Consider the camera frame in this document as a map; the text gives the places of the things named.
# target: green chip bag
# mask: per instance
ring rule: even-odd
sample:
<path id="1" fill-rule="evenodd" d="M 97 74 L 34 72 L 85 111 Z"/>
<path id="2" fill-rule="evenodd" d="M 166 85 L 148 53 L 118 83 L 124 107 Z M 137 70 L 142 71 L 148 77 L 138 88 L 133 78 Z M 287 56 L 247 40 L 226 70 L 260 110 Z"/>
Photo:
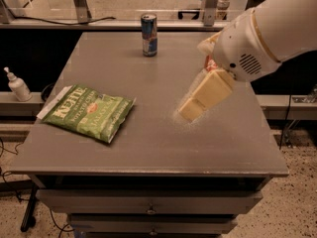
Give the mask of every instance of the green chip bag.
<path id="1" fill-rule="evenodd" d="M 65 87 L 39 114 L 43 122 L 110 143 L 134 105 L 81 84 Z"/>

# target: drawer knob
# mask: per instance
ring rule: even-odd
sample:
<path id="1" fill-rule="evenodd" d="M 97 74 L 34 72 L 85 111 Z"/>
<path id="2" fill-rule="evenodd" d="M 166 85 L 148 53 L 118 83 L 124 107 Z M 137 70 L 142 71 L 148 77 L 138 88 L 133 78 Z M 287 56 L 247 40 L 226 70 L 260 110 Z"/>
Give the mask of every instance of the drawer knob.
<path id="1" fill-rule="evenodd" d="M 154 208 L 152 206 L 150 206 L 150 208 L 147 210 L 147 214 L 148 215 L 155 215 L 155 214 L 157 214 L 157 212 L 154 210 Z"/>
<path id="2" fill-rule="evenodd" d="M 150 232 L 151 236 L 156 236 L 158 235 L 155 229 L 152 229 L 152 231 Z"/>

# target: lotion bottle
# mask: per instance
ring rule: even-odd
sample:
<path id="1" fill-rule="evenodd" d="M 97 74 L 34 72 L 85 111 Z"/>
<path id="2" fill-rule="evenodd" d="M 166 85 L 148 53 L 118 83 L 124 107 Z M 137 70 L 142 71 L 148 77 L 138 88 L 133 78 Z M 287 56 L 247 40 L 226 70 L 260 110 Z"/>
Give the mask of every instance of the lotion bottle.
<path id="1" fill-rule="evenodd" d="M 28 101 L 32 98 L 31 91 L 25 81 L 17 77 L 14 73 L 10 72 L 8 67 L 5 67 L 4 70 L 7 72 L 9 78 L 9 87 L 12 92 L 16 95 L 19 101 Z"/>

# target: blue can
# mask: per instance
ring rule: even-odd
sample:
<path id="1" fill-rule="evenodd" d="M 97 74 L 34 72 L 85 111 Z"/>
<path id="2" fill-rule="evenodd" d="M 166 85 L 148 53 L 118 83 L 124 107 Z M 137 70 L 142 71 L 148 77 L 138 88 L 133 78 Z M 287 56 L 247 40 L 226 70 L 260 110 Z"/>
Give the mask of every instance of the blue can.
<path id="1" fill-rule="evenodd" d="M 153 57 L 158 52 L 158 23 L 157 15 L 145 13 L 141 16 L 143 38 L 143 54 Z"/>

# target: white robotic arm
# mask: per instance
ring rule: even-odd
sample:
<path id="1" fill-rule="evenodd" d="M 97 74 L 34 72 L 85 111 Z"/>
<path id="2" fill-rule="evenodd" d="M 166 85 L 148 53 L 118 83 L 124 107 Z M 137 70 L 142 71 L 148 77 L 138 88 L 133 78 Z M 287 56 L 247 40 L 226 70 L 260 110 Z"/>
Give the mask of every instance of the white robotic arm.
<path id="1" fill-rule="evenodd" d="M 286 60 L 317 50 L 316 31 L 317 0 L 265 0 L 198 49 L 237 80 L 253 81 Z"/>

